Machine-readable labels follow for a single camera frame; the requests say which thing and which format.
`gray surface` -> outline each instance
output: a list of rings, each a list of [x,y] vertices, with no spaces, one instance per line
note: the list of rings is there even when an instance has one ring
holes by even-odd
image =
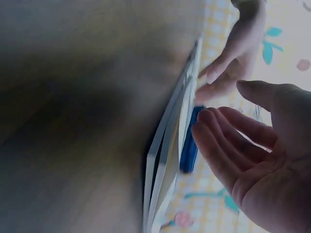
[[[204,1],[0,0],[0,232],[137,233],[140,162]]]

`tablecloth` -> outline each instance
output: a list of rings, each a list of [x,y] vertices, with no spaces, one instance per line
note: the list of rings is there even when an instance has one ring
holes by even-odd
[[[264,39],[252,80],[292,83],[311,91],[311,0],[268,0]],[[229,0],[207,0],[200,67],[222,51],[238,19]],[[271,125],[270,114],[235,91],[207,106],[229,106]],[[198,154],[194,172],[179,174],[163,219],[162,233],[263,233],[238,209]]]

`blue eraser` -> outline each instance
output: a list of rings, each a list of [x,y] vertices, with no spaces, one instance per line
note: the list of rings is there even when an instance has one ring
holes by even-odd
[[[181,152],[179,169],[184,173],[191,173],[194,169],[195,159],[198,152],[198,148],[194,142],[194,139],[191,134],[191,127],[197,121],[198,114],[201,110],[205,109],[204,106],[194,107],[190,123],[186,133],[185,143]]]

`hand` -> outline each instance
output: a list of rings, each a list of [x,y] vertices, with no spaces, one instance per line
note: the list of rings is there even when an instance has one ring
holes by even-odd
[[[311,92],[264,82],[237,87],[271,112],[273,127],[231,108],[205,109],[192,128],[200,152],[256,224],[271,233],[311,232]]]
[[[252,74],[264,33],[265,3],[263,0],[247,1],[238,8],[240,19],[222,54],[199,74],[199,78],[206,75],[209,84],[196,91],[197,105],[231,92],[237,80],[245,80]]]

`white book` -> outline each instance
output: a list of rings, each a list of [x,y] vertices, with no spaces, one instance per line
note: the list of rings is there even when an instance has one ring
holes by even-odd
[[[147,155],[143,233],[159,232],[161,219],[173,195],[181,150],[193,110],[201,44],[199,40],[189,56]]]

